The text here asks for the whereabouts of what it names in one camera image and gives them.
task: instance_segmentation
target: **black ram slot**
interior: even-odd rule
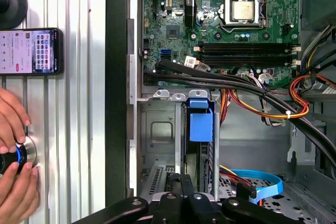
[[[280,43],[204,43],[200,52],[205,55],[290,54],[292,44]]]
[[[201,55],[201,62],[210,67],[252,65],[256,67],[285,66],[291,63],[292,56],[214,56]]]

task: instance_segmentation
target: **cpu socket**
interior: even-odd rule
[[[219,13],[226,27],[262,27],[264,0],[225,0]]]

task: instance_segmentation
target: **smartphone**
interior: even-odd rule
[[[63,51],[63,33],[58,28],[1,30],[0,75],[59,74]]]

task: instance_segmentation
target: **hand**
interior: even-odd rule
[[[22,124],[30,125],[25,108],[15,96],[0,88],[0,154],[16,152],[14,138],[18,143],[25,142]]]
[[[12,163],[0,179],[0,224],[18,224],[35,212],[38,170],[32,165],[26,163],[15,180],[19,164]]]

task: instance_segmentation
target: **blue drive bracket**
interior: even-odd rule
[[[207,99],[190,99],[190,109],[205,109],[207,113],[190,113],[190,141],[212,142],[214,115]]]

